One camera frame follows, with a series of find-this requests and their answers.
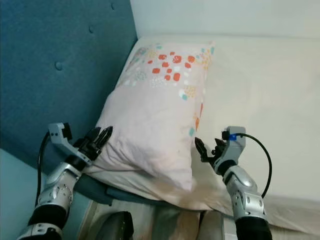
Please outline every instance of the white wall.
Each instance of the white wall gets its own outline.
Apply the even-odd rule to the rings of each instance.
[[[0,189],[0,239],[15,240],[34,210],[37,171],[0,148]],[[75,193],[63,239],[77,239],[89,201]]]
[[[320,0],[131,0],[138,37],[231,34],[320,38]]]

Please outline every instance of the bedsheet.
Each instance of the bedsheet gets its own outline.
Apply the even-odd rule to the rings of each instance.
[[[197,136],[208,146],[230,125],[244,126],[270,152],[273,175],[265,197],[268,221],[320,236],[320,41],[316,39],[235,36],[151,36],[149,43],[216,42],[206,83]],[[193,190],[185,192],[141,171],[87,169],[108,185],[191,210],[216,209],[232,215],[221,176],[201,163],[192,149]],[[263,151],[249,139],[239,164],[262,192],[268,176]]]

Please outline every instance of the pillowcase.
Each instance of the pillowcase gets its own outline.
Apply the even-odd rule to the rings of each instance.
[[[113,133],[94,165],[139,171],[192,188],[191,147],[203,109],[212,44],[152,44],[136,51],[97,126]]]

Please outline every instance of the tufted button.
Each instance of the tufted button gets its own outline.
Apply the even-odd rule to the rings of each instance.
[[[55,69],[57,69],[58,71],[61,71],[62,70],[62,63],[59,62],[59,61],[56,61],[54,63],[54,66],[55,66]]]
[[[89,26],[89,32],[92,34],[94,33],[94,27],[92,25]]]

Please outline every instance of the blue upholstered headboard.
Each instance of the blue upholstered headboard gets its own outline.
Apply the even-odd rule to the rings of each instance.
[[[129,0],[2,0],[1,148],[35,167],[49,123],[82,137],[136,41]],[[65,157],[49,143],[44,172]],[[78,189],[94,199],[98,185],[85,177]]]

